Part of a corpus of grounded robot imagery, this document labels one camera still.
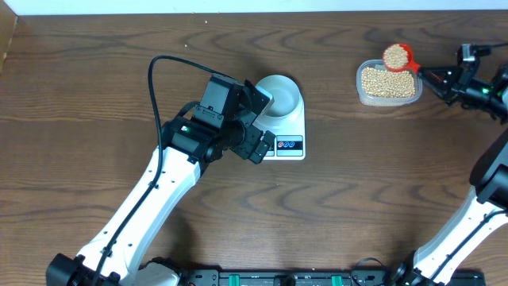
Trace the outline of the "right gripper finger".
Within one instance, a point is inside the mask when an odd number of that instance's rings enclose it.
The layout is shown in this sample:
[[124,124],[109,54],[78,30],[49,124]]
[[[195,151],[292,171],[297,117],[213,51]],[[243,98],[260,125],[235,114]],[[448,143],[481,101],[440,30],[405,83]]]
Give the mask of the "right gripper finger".
[[439,79],[433,76],[420,75],[422,82],[440,99],[446,99],[450,92],[450,86],[446,79]]
[[427,81],[452,82],[460,77],[463,68],[458,66],[446,66],[437,68],[420,67],[418,75]]

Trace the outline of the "red plastic measuring scoop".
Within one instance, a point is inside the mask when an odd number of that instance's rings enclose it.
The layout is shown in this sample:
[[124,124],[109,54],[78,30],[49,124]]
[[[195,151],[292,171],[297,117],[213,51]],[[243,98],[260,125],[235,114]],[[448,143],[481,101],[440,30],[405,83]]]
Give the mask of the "red plastic measuring scoop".
[[392,44],[383,52],[383,64],[390,72],[412,71],[418,73],[420,65],[414,61],[414,55],[408,44]]

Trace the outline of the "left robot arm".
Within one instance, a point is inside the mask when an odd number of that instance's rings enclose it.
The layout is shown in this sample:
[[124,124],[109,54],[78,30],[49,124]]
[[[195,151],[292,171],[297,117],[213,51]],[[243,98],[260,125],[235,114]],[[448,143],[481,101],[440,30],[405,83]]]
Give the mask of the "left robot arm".
[[181,273],[142,259],[169,214],[210,163],[231,150],[260,163],[275,135],[254,122],[260,110],[243,106],[220,113],[189,102],[160,125],[159,144],[144,174],[104,228],[70,258],[57,254],[48,285],[177,285]]

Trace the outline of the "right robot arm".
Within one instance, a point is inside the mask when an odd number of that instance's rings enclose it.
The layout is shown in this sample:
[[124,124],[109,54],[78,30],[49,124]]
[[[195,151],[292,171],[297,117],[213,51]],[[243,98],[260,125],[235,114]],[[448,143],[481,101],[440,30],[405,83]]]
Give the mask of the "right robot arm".
[[[447,103],[485,111],[507,122],[507,65],[489,82],[476,79],[479,64],[420,68],[418,75]],[[412,253],[387,285],[446,285],[458,266],[492,232],[507,224],[507,133],[479,158],[468,196],[437,235]]]

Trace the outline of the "white digital kitchen scale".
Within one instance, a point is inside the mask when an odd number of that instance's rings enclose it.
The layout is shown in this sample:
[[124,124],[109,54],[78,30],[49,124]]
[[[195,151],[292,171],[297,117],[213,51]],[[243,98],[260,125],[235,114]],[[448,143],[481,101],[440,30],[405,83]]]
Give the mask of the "white digital kitchen scale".
[[305,104],[302,97],[302,109],[297,116],[272,118],[266,114],[259,116],[254,125],[269,130],[275,135],[275,144],[265,160],[303,160],[306,157]]

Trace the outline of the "grey round bowl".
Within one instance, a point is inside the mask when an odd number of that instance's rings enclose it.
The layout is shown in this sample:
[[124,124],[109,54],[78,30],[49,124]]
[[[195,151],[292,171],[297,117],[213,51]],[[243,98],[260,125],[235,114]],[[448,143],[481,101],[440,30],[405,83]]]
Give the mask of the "grey round bowl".
[[256,87],[272,96],[273,103],[265,113],[268,117],[289,118],[300,113],[302,96],[292,79],[284,75],[270,75],[261,79]]

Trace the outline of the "clear plastic bean container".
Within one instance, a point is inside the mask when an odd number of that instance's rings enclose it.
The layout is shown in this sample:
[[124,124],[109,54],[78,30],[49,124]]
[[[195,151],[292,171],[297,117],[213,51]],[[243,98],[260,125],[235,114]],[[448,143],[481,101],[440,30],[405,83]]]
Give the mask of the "clear plastic bean container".
[[396,107],[418,101],[423,83],[411,71],[392,72],[382,60],[367,60],[356,72],[356,88],[366,106]]

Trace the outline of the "pile of soybeans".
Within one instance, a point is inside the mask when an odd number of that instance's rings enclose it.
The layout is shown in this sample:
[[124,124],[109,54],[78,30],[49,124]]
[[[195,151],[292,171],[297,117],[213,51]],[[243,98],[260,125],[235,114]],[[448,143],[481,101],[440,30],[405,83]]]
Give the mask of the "pile of soybeans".
[[414,77],[408,71],[392,72],[364,68],[361,86],[368,95],[383,98],[409,98],[416,95]]

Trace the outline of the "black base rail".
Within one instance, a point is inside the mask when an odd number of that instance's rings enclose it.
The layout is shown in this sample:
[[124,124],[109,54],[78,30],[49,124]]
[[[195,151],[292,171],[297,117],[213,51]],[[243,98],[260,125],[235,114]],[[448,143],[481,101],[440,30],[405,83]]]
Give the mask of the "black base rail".
[[360,269],[352,272],[225,272],[194,269],[183,274],[178,286],[386,286],[389,272]]

